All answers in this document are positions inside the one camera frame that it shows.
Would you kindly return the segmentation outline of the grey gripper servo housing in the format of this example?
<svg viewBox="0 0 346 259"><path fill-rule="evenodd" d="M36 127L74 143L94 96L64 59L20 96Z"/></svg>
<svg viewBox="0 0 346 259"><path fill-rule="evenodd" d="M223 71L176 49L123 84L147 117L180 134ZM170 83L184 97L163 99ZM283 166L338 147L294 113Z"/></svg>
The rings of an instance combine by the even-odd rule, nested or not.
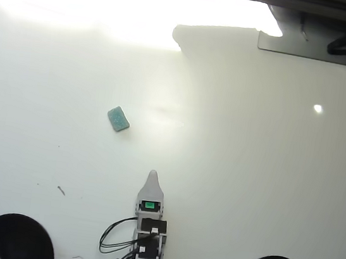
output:
<svg viewBox="0 0 346 259"><path fill-rule="evenodd" d="M153 220L163 218L163 202L152 199L138 199L135 205L135 215Z"/></svg>

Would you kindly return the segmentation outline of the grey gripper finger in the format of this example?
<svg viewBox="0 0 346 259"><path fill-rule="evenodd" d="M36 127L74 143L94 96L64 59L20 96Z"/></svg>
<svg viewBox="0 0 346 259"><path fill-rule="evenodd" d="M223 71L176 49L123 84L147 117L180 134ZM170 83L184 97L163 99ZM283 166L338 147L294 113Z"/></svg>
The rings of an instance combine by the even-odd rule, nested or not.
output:
<svg viewBox="0 0 346 259"><path fill-rule="evenodd" d="M137 195L137 199L153 202L164 202L164 193L159 185L158 172L151 170L145 184Z"/></svg>

